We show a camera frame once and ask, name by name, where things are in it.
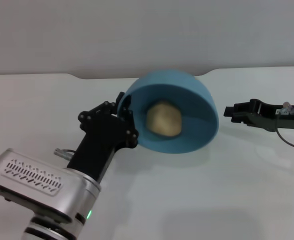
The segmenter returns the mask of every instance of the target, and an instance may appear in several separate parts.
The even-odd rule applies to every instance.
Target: potato
[[[169,102],[159,101],[148,110],[146,127],[159,135],[177,136],[182,131],[182,113]]]

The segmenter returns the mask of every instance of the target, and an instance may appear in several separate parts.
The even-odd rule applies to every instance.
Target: blue plastic bowl
[[[161,153],[182,154],[207,145],[216,135],[219,119],[213,98],[194,76],[178,70],[160,70],[136,80],[122,98],[131,95],[138,143]],[[146,128],[148,109],[158,101],[168,101],[182,114],[182,130],[178,136],[167,137]]]

